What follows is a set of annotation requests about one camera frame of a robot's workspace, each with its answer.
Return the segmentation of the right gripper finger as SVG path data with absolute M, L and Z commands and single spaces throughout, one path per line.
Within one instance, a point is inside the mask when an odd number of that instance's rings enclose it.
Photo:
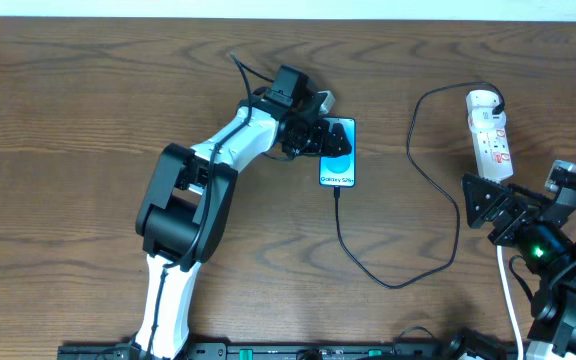
M 551 203 L 551 199 L 546 197 L 545 195 L 538 193 L 538 192 L 534 192 L 528 188 L 519 186 L 517 184 L 510 183 L 507 185 L 507 188 L 510 190 L 510 192 L 514 196 L 522 198 L 528 203 L 534 203 L 534 204 L 550 204 Z
M 507 187 L 472 173 L 462 177 L 462 189 L 467 224 L 473 229 L 481 228 L 486 222 L 493 222 L 510 196 Z

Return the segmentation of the blue Galaxy smartphone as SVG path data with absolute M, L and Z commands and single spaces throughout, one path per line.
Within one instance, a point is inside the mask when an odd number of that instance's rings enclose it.
M 352 118 L 331 118 L 331 130 L 343 127 L 343 132 L 337 132 L 342 138 L 343 155 L 338 157 L 322 157 L 319 162 L 319 184 L 324 187 L 352 188 L 356 183 L 356 122 Z

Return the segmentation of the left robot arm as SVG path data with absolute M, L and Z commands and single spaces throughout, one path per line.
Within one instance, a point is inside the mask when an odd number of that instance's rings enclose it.
M 339 157 L 352 150 L 329 113 L 335 97 L 283 65 L 268 87 L 249 91 L 233 119 L 189 148 L 160 154 L 135 229 L 149 271 L 133 359 L 174 359 L 189 338 L 189 310 L 201 266 L 222 239 L 240 173 L 275 145 L 289 158 Z

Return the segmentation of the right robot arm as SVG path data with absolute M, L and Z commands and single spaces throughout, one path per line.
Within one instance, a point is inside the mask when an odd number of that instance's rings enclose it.
M 539 277 L 529 339 L 550 344 L 555 355 L 576 355 L 576 241 L 561 229 L 576 210 L 576 173 L 557 166 L 548 181 L 557 189 L 552 198 L 465 174 L 467 222 L 472 228 L 492 223 L 490 242 L 517 249 Z

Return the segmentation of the white power strip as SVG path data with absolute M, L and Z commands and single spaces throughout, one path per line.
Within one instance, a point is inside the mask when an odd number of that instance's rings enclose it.
M 494 115 L 492 108 L 477 107 L 468 115 L 478 175 L 500 183 L 514 174 L 510 155 L 506 115 Z

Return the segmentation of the white USB wall charger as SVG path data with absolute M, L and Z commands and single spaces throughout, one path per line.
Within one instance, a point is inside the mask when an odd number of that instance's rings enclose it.
M 475 109 L 491 108 L 493 114 L 504 111 L 504 102 L 497 92 L 489 90 L 473 90 L 466 96 L 467 111 L 472 113 Z

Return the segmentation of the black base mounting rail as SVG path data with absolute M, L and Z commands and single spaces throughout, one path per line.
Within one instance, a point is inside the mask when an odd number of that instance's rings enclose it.
M 130 360 L 148 356 L 127 343 L 108 346 L 61 346 L 57 360 Z M 299 359 L 477 359 L 472 351 L 449 352 L 429 341 L 388 344 L 259 345 L 190 343 L 177 355 L 182 360 L 299 360 Z

